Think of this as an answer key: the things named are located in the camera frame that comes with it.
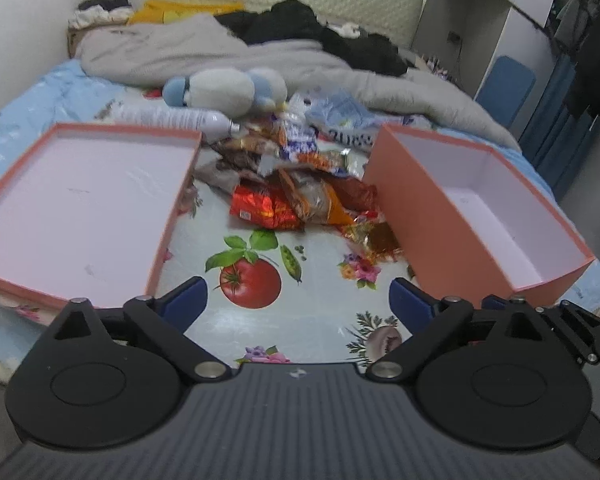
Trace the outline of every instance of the blue and white plush toy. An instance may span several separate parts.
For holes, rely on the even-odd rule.
[[[162,89],[169,106],[218,110],[230,119],[246,114],[265,114],[282,107],[286,84],[270,68],[242,72],[235,68],[213,68],[189,78],[173,77]]]

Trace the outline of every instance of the gray striped surface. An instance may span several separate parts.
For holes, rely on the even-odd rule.
[[[70,453],[28,443],[0,466],[0,480],[558,478],[600,473],[569,446],[507,455],[460,444],[401,387],[349,364],[245,364],[232,380],[193,388],[173,418],[132,444]]]

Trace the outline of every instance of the metal screw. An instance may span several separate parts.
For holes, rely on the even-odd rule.
[[[402,373],[402,367],[393,361],[380,361],[371,367],[371,373],[383,379],[394,379]]]
[[[203,361],[197,364],[193,371],[205,379],[217,379],[226,372],[226,366],[218,361]]]

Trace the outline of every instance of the curtain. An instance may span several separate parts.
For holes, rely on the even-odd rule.
[[[600,120],[584,113],[574,118],[562,104],[575,77],[574,63],[563,54],[542,98],[520,137],[526,159],[560,200],[578,174],[600,130]]]

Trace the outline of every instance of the pea pod print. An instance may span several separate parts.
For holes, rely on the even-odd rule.
[[[296,282],[302,283],[302,280],[300,279],[302,277],[302,267],[300,267],[300,262],[298,262],[298,259],[286,245],[280,245],[280,256],[282,256],[282,263],[285,264],[286,272],[288,272]]]

